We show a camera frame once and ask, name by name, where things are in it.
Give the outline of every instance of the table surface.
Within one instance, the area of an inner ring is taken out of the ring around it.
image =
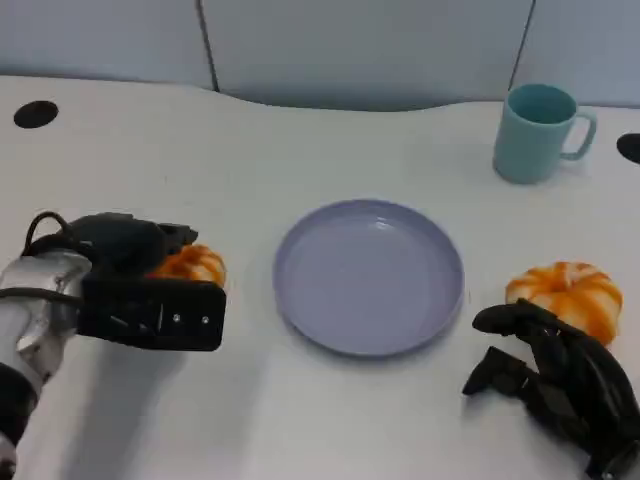
[[[41,99],[57,103],[58,118],[17,128],[16,109]],[[498,103],[314,111],[195,88],[0,78],[0,261],[18,254],[39,210],[126,211],[192,225],[230,271],[215,353],[73,339],[20,444],[17,478],[579,478],[586,458],[520,404],[494,395],[468,404],[460,390],[491,344],[531,359],[471,320],[502,301],[511,277],[561,259],[601,267],[626,293],[612,350],[640,386],[640,167],[615,147],[640,128],[640,111],[595,111],[587,159],[520,187],[491,168]],[[338,357],[275,311],[270,268],[287,229],[351,198],[413,207],[460,250],[462,312],[413,355]]]

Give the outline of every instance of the cup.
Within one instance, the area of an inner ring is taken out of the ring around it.
[[[576,152],[562,147],[577,117],[589,130]],[[562,160],[579,160],[596,133],[595,115],[578,111],[571,95],[551,85],[522,85],[509,92],[502,109],[493,167],[505,180],[531,184],[549,178]]]

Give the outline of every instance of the orange pumpkin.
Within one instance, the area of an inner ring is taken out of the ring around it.
[[[180,253],[169,255],[150,277],[181,278],[214,282],[224,287],[227,270],[220,255],[204,245],[187,245]]]
[[[507,285],[507,303],[524,298],[608,345],[618,332],[622,293],[588,263],[532,268]]]

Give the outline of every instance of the mug handle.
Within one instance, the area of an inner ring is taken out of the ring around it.
[[[593,137],[596,134],[596,130],[598,128],[598,120],[596,116],[591,112],[578,112],[576,117],[586,118],[589,121],[589,130],[587,131],[587,136],[582,142],[582,145],[578,149],[577,152],[562,152],[560,154],[560,158],[564,160],[580,160],[585,154],[589,151],[589,147],[593,143]]]

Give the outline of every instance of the lavender plate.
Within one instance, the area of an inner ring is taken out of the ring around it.
[[[464,273],[447,235],[418,212],[352,200],[300,220],[276,254],[280,314],[332,350],[394,355],[433,338],[460,308]]]

